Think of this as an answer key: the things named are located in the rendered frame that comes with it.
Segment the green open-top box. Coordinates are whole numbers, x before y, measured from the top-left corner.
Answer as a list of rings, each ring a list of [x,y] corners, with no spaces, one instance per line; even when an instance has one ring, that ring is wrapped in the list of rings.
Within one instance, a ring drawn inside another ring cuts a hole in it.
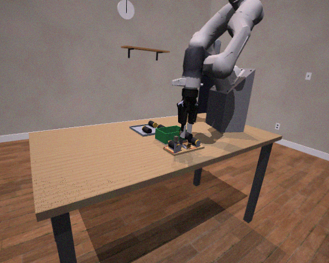
[[[162,127],[162,128],[156,128],[155,130],[155,139],[162,142],[163,144],[167,145],[168,141],[174,139],[174,136],[178,136],[178,142],[179,139],[183,139],[183,141],[186,141],[185,138],[182,138],[179,136],[181,127],[174,125],[169,127]]]

